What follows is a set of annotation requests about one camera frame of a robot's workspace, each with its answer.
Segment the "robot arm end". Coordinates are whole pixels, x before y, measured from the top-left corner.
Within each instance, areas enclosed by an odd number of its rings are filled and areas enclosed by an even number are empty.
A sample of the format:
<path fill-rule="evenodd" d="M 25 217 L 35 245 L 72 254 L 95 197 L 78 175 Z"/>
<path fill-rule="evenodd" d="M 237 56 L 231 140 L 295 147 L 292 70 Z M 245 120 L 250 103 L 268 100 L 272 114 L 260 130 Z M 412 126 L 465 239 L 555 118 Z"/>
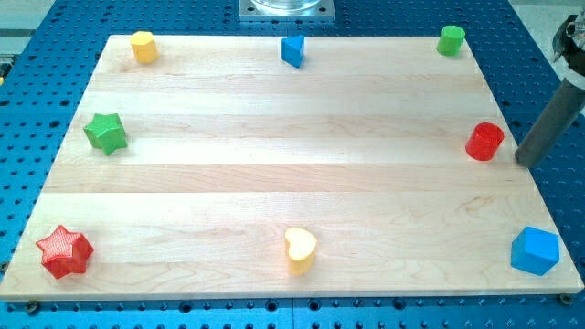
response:
<path fill-rule="evenodd" d="M 584 9 L 569 15 L 559 26 L 552 41 L 551 61 L 563 58 L 568 71 L 565 78 L 577 88 L 584 89 Z"/>

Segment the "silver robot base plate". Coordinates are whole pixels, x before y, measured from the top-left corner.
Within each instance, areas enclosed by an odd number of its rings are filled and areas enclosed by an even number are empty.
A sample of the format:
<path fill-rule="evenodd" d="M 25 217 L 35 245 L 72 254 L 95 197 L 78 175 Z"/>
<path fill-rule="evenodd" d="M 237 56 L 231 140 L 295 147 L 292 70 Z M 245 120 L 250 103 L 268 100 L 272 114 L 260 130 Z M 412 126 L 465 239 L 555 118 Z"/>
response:
<path fill-rule="evenodd" d="M 239 0 L 240 21 L 335 19 L 334 0 Z"/>

